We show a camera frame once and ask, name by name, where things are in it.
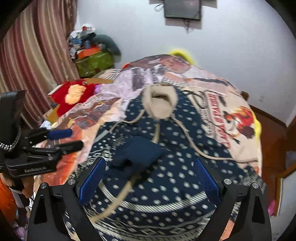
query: baseboard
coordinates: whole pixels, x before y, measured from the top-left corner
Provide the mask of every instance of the baseboard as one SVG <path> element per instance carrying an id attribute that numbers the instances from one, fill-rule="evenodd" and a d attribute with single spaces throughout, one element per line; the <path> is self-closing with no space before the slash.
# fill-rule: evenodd
<path id="1" fill-rule="evenodd" d="M 255 113 L 258 113 L 258 114 L 260 114 L 260 115 L 265 116 L 266 118 L 268 118 L 268 119 L 274 121 L 275 123 L 278 123 L 279 125 L 281 125 L 281 126 L 284 127 L 284 128 L 287 127 L 286 124 L 285 124 L 284 122 L 282 122 L 281 120 L 275 118 L 275 117 L 272 116 L 271 114 L 266 113 L 265 111 L 260 110 L 260 109 L 258 109 L 258 108 L 255 107 L 255 106 L 250 105 L 250 107 L 251 107 L 251 109 L 252 109 Z"/>

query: curtain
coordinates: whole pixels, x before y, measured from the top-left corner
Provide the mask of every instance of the curtain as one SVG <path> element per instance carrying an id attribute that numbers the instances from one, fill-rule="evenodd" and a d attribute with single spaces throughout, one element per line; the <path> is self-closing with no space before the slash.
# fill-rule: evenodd
<path id="1" fill-rule="evenodd" d="M 27 90 L 22 117 L 31 128 L 50 109 L 47 94 L 79 78 L 67 46 L 76 7 L 77 0 L 34 0 L 0 44 L 0 92 Z"/>

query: orange box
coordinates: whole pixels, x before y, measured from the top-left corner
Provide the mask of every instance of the orange box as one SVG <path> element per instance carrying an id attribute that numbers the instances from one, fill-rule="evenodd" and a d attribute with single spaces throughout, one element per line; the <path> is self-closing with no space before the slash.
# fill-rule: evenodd
<path id="1" fill-rule="evenodd" d="M 93 55 L 93 54 L 98 53 L 100 51 L 101 51 L 101 49 L 99 47 L 84 49 L 78 54 L 78 59 Z"/>

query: cartoon character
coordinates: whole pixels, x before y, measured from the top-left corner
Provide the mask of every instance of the cartoon character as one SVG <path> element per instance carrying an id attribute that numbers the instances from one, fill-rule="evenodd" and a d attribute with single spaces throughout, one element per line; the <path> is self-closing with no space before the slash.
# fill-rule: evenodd
<path id="1" fill-rule="evenodd" d="M 240 106 L 235 112 L 229 114 L 226 111 L 224 113 L 224 119 L 227 123 L 234 123 L 234 126 L 238 130 L 236 134 L 228 134 L 231 138 L 235 138 L 240 134 L 244 135 L 248 139 L 252 139 L 255 136 L 255 131 L 251 127 L 254 123 L 252 111 L 244 106 Z"/>

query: yellow fluffy object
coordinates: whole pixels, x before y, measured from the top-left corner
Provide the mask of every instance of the yellow fluffy object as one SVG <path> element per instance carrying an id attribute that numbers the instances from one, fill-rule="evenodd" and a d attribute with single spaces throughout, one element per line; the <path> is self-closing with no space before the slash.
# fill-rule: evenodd
<path id="1" fill-rule="evenodd" d="M 85 90 L 86 87 L 82 85 L 71 85 L 68 89 L 68 94 L 65 96 L 65 102 L 67 104 L 76 104 Z"/>
<path id="2" fill-rule="evenodd" d="M 173 49 L 169 52 L 170 55 L 178 56 L 185 59 L 189 64 L 194 65 L 194 61 L 191 58 L 190 54 L 181 49 Z"/>

